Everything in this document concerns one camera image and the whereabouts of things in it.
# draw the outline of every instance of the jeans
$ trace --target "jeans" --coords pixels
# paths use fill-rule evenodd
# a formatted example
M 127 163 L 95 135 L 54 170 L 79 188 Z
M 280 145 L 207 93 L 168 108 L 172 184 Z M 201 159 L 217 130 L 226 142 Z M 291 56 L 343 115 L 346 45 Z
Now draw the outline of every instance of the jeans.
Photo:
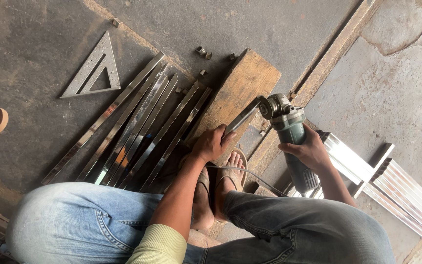
M 24 264 L 125 263 L 161 197 L 82 182 L 40 187 L 9 222 L 9 250 Z M 341 202 L 231 191 L 223 213 L 255 237 L 188 244 L 183 263 L 395 263 L 382 226 Z

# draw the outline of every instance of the hand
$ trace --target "hand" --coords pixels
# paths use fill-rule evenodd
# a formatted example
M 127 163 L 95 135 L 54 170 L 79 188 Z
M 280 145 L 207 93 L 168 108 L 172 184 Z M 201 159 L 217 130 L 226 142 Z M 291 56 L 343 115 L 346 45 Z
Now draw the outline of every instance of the hand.
M 304 123 L 303 126 L 307 138 L 302 145 L 281 143 L 278 148 L 285 153 L 293 154 L 315 174 L 319 174 L 321 170 L 327 170 L 333 165 L 318 133 Z
M 231 132 L 222 138 L 224 130 L 226 130 L 226 124 L 222 124 L 215 129 L 207 129 L 203 132 L 193 146 L 191 156 L 199 157 L 205 162 L 219 158 L 226 151 L 231 140 L 237 135 L 236 132 Z

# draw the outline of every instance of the cable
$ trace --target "cable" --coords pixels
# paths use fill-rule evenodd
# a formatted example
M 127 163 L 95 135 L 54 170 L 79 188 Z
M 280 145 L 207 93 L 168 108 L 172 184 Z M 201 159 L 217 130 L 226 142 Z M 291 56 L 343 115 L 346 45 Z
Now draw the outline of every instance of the cable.
M 278 189 L 276 189 L 275 187 L 269 185 L 266 181 L 264 181 L 262 178 L 260 178 L 258 175 L 256 175 L 255 173 L 253 173 L 252 171 L 246 170 L 246 169 L 242 169 L 242 168 L 236 168 L 236 167 L 230 167 L 230 166 L 222 166 L 222 167 L 218 167 L 215 165 L 205 165 L 205 167 L 209 167 L 209 168 L 218 168 L 218 169 L 231 169 L 231 170 L 239 170 L 239 171 L 246 171 L 250 174 L 252 174 L 253 176 L 257 177 L 259 180 L 261 180 L 262 183 L 264 183 L 267 187 L 269 187 L 270 189 L 272 189 L 276 194 L 278 194 L 280 197 L 288 197 L 288 195 L 280 192 Z

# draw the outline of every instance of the foot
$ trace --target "foot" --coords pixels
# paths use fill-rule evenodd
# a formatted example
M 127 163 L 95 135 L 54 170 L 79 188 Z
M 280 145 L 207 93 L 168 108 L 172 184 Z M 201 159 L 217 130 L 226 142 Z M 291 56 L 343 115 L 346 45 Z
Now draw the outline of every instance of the foot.
M 206 167 L 203 167 L 201 172 L 208 177 Z M 214 224 L 214 215 L 211 211 L 208 192 L 201 182 L 196 183 L 195 195 L 193 196 L 193 213 L 195 218 L 191 229 L 205 230 Z
M 233 151 L 231 153 L 231 156 L 229 157 L 229 160 L 227 161 L 226 166 L 245 169 L 242 164 L 243 160 L 241 159 L 240 155 L 237 152 Z M 218 169 L 218 175 L 220 173 L 222 174 L 225 170 L 229 169 Z M 232 171 L 237 175 L 240 183 L 245 172 L 240 170 Z M 232 183 L 229 177 L 224 177 L 218 183 L 214 191 L 214 218 L 219 221 L 227 221 L 226 217 L 222 214 L 222 208 L 224 207 L 224 200 L 226 198 L 226 195 L 231 190 L 236 190 L 234 183 Z

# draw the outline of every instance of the sleeve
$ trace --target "sleeve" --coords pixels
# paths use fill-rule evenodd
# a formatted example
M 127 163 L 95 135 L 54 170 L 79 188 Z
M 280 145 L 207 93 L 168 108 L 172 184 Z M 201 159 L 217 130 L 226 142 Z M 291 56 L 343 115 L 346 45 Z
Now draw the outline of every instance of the sleeve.
M 150 225 L 127 264 L 181 264 L 186 250 L 187 242 L 175 229 Z

